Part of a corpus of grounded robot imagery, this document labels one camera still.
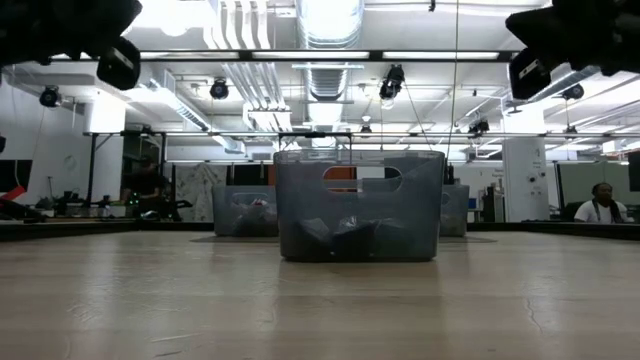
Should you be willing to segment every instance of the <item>wooden floor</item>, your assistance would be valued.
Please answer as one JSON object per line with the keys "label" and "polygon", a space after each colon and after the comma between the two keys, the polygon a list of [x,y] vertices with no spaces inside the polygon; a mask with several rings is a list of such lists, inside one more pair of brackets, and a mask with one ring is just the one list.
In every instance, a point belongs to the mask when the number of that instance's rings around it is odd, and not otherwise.
{"label": "wooden floor", "polygon": [[206,236],[0,244],[0,358],[640,358],[640,242],[482,233],[339,265]]}

